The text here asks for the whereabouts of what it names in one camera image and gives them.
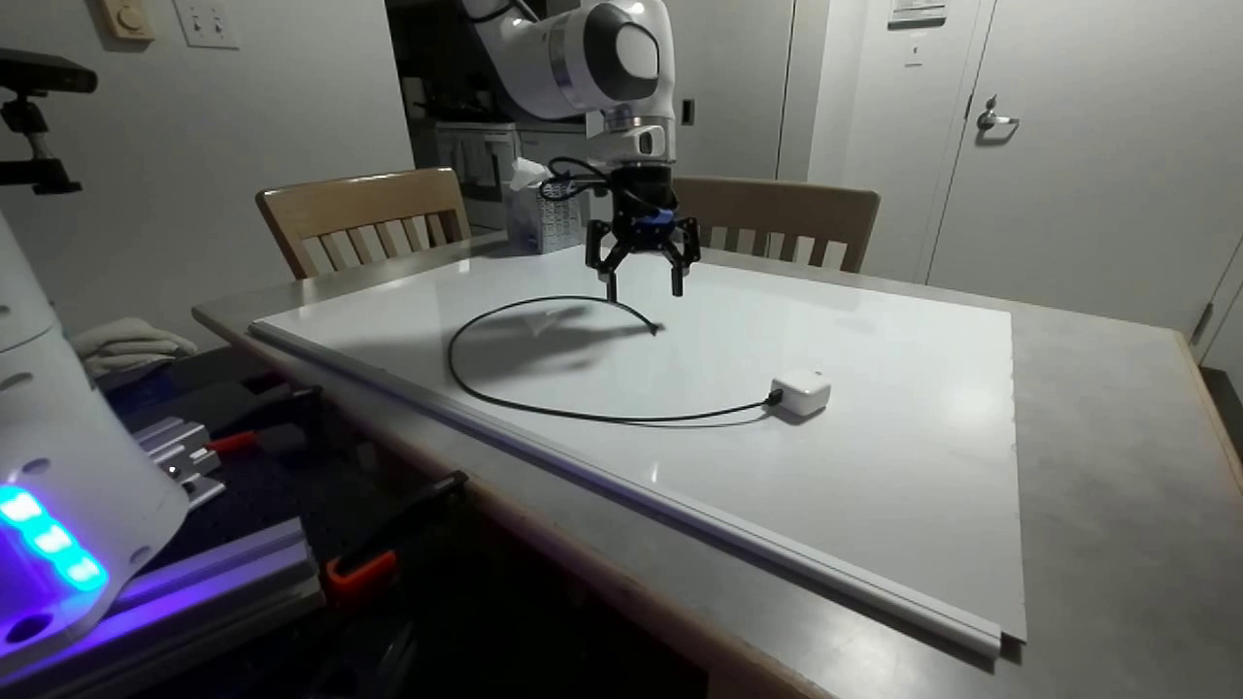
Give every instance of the blue lit device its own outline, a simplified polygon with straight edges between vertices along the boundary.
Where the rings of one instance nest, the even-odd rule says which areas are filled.
[[[102,623],[187,509],[84,380],[0,216],[0,683]]]

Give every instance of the white wall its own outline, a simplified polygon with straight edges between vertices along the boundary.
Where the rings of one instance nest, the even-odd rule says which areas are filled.
[[[889,30],[892,0],[831,0],[809,181],[880,196],[870,278],[923,279],[995,0]]]
[[[259,188],[411,169],[383,0],[231,0],[240,52],[191,52],[171,0],[149,0],[149,52],[106,52],[90,5],[0,5],[0,47],[102,73],[41,103],[84,192],[0,192],[68,329],[143,314],[204,342],[194,302],[290,279]]]

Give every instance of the door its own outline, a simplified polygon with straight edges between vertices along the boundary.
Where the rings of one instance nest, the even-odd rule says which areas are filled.
[[[929,279],[1192,329],[1243,223],[1239,23],[997,0]]]
[[[666,0],[674,177],[778,181],[795,0]]]

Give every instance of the light switch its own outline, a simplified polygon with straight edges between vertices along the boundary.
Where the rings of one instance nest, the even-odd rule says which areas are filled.
[[[203,52],[238,52],[230,0],[178,0],[182,37]]]
[[[143,0],[102,0],[115,42],[151,42],[151,20]]]

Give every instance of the chair backrest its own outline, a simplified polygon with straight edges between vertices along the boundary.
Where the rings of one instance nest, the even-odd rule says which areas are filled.
[[[448,169],[294,183],[259,192],[256,204],[297,279],[470,239],[463,188]]]
[[[704,248],[859,272],[880,200],[809,183],[674,181]]]

